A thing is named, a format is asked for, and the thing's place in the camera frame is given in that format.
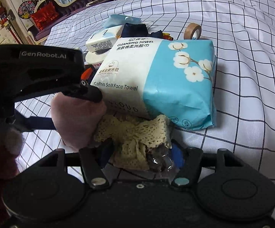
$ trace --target glove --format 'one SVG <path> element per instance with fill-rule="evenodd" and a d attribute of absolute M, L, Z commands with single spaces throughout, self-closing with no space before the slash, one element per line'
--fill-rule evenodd
<path fill-rule="evenodd" d="M 58 93 L 51 101 L 51 116 L 65 145 L 79 150 L 86 147 L 98 122 L 106 113 L 103 101 L 94 103 Z"/>

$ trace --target tissue pack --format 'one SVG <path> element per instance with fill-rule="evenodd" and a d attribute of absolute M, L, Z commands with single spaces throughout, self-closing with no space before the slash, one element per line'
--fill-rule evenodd
<path fill-rule="evenodd" d="M 123 25 L 115 26 L 93 33 L 86 42 L 86 47 L 89 52 L 105 50 L 111 48 L 117 38 L 122 34 Z"/>
<path fill-rule="evenodd" d="M 212 83 L 216 66 L 210 40 L 120 38 L 97 70 L 109 109 L 198 130 L 216 124 Z"/>

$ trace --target bed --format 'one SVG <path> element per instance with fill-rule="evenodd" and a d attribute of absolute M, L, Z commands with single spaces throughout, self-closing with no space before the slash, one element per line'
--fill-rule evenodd
<path fill-rule="evenodd" d="M 275 183 L 275 0 L 117 0 L 85 9 L 55 25 L 46 45 L 87 51 L 85 42 L 119 13 L 152 21 L 149 31 L 162 30 L 183 39 L 191 22 L 202 25 L 201 39 L 213 41 L 217 71 L 213 86 L 218 126 L 201 131 L 174 129 L 182 145 L 206 152 L 227 148 Z M 50 116 L 53 94 L 16 104 L 26 116 Z M 24 133 L 18 158 L 24 170 L 63 145 L 56 131 Z M 112 178 L 158 178 L 158 174 L 120 170 L 108 164 Z M 82 179 L 79 168 L 69 173 Z M 203 169 L 201 176 L 213 173 Z"/>

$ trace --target cotton flower illustration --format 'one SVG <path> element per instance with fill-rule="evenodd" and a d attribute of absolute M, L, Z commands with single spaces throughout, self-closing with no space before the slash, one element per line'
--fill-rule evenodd
<path fill-rule="evenodd" d="M 171 50 L 182 50 L 188 47 L 186 43 L 173 42 L 168 45 Z"/>
<path fill-rule="evenodd" d="M 173 65 L 176 68 L 184 69 L 188 67 L 188 64 L 190 62 L 190 55 L 185 51 L 178 51 L 175 53 L 173 60 Z"/>
<path fill-rule="evenodd" d="M 210 72 L 212 70 L 212 62 L 207 59 L 199 60 L 199 66 L 206 72 Z"/>
<path fill-rule="evenodd" d="M 204 75 L 202 74 L 202 70 L 197 66 L 185 68 L 184 73 L 186 74 L 186 79 L 188 81 L 196 82 L 196 81 L 204 80 Z"/>

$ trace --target brown tape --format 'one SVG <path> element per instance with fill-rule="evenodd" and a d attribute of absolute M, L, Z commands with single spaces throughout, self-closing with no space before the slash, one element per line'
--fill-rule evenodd
<path fill-rule="evenodd" d="M 190 23 L 188 27 L 186 27 L 186 30 L 184 32 L 184 39 L 192 39 L 193 34 L 196 32 L 196 30 L 200 31 L 199 37 L 197 38 L 199 39 L 201 37 L 202 27 L 196 23 Z"/>

